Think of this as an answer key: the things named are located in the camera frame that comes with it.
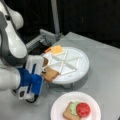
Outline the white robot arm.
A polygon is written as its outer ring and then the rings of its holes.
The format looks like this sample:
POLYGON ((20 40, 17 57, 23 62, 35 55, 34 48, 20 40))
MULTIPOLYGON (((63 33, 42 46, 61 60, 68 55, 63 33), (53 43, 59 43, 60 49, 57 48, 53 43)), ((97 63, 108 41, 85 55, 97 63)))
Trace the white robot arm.
POLYGON ((18 16, 16 25, 14 13, 0 0, 0 91, 11 90, 18 99, 34 103, 42 90, 47 59, 28 54, 17 33, 23 25, 22 16, 18 16))

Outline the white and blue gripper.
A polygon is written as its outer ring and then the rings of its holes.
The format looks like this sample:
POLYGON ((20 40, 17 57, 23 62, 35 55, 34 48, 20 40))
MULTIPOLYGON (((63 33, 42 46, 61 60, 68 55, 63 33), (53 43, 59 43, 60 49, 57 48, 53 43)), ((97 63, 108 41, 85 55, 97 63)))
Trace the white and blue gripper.
POLYGON ((39 55, 30 55, 24 68, 19 68, 20 85, 16 89, 16 95, 19 99, 28 102, 36 102, 43 86, 44 58, 39 55))

